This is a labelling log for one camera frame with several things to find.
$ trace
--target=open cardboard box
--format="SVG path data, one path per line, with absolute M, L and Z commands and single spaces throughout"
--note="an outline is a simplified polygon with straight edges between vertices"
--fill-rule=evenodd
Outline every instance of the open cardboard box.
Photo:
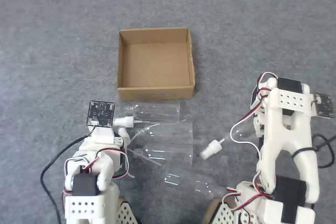
M 195 70 L 188 28 L 119 32 L 118 93 L 121 100 L 187 99 Z

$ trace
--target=circuit board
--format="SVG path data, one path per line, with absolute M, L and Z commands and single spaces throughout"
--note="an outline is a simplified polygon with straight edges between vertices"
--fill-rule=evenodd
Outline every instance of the circuit board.
M 331 97 L 328 94 L 315 93 L 314 102 L 317 116 L 323 118 L 334 118 Z
M 88 126 L 112 127 L 115 105 L 114 102 L 90 101 L 86 124 Z

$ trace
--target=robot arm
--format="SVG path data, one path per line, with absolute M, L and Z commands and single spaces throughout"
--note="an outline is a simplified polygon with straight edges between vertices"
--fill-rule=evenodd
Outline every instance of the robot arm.
M 134 119 L 131 116 L 113 119 L 113 113 L 114 103 L 91 101 L 87 123 L 92 133 L 73 157 L 65 161 L 67 224 L 117 223 L 120 193 L 111 179 L 128 174 L 125 150 L 130 137 L 126 127 L 133 127 Z M 115 175 L 123 162 L 125 172 Z
M 227 211 L 228 205 L 222 204 L 222 211 L 234 223 L 250 223 L 251 216 L 257 216 L 253 223 L 313 224 L 315 213 L 307 203 L 313 204 L 319 198 L 319 177 L 310 119 L 316 115 L 333 117 L 330 96 L 311 94 L 308 85 L 272 73 L 272 78 L 261 82 L 266 73 L 259 77 L 252 93 L 251 113 L 236 124 L 254 115 L 255 133 L 262 140 L 257 175 L 253 183 L 242 182 L 236 189 L 229 189 L 230 196 L 235 196 L 236 207 Z M 207 159 L 219 152 L 223 141 L 212 141 L 201 157 Z M 292 155 L 300 180 L 276 176 L 276 159 L 281 150 Z

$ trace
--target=plastic bottle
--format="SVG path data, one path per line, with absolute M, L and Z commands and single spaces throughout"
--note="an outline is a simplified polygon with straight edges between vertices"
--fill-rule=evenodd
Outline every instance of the plastic bottle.
M 132 138 L 142 147 L 146 143 L 193 144 L 193 125 L 189 122 L 149 125 Z
M 223 197 L 226 194 L 226 189 L 217 186 L 211 177 L 179 167 L 170 166 L 167 169 L 164 183 L 184 193 L 195 194 L 206 199 Z
M 180 120 L 180 102 L 137 102 L 125 106 L 125 115 L 146 122 L 178 122 Z
M 252 122 L 244 122 L 239 124 L 233 129 L 232 137 L 237 141 L 250 141 L 256 140 L 256 133 L 254 129 L 254 125 Z M 201 151 L 200 156 L 202 159 L 206 160 L 212 155 L 218 153 L 223 148 L 223 143 L 231 141 L 230 134 L 228 133 L 223 139 L 220 141 L 213 140 L 208 146 Z
M 193 145 L 148 143 L 143 148 L 133 150 L 137 156 L 152 159 L 158 163 L 178 163 L 191 165 L 193 161 Z

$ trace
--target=bracket with holes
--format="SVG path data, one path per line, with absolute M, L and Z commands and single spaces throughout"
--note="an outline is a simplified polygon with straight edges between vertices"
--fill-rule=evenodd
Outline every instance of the bracket with holes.
M 67 196 L 66 219 L 96 219 L 105 216 L 104 196 Z
M 248 214 L 245 210 L 232 213 L 227 204 L 221 204 L 211 224 L 248 224 Z M 259 224 L 255 214 L 250 214 L 250 224 Z
M 117 215 L 117 224 L 138 224 L 128 202 L 121 204 Z
M 307 104 L 310 110 L 310 102 L 307 103 L 307 96 L 305 94 L 279 89 L 278 105 L 280 108 L 305 112 Z

